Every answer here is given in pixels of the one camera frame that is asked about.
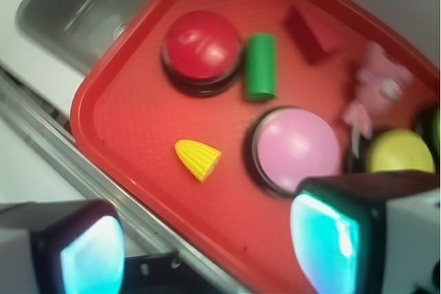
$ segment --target yellow corn toy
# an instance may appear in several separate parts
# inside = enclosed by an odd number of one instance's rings
[[[189,139],[178,140],[174,149],[179,160],[200,182],[208,178],[222,156],[221,151]]]

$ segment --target stainless steel sink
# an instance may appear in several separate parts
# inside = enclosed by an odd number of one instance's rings
[[[24,0],[19,27],[87,74],[148,0]]]

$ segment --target yellow button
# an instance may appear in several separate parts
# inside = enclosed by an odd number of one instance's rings
[[[377,137],[367,155],[367,172],[418,170],[435,172],[429,148],[415,132],[394,129]]]

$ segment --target green object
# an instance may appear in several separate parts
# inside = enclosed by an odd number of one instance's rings
[[[255,34],[249,39],[245,73],[248,101],[267,101],[276,96],[276,46],[274,36]]]

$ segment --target pink plush toy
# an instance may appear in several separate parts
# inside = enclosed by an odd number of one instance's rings
[[[372,136],[372,118],[381,115],[400,100],[413,76],[402,65],[387,58],[383,48],[370,43],[364,65],[357,72],[355,99],[347,106],[343,120],[353,128],[354,134],[365,138]]]

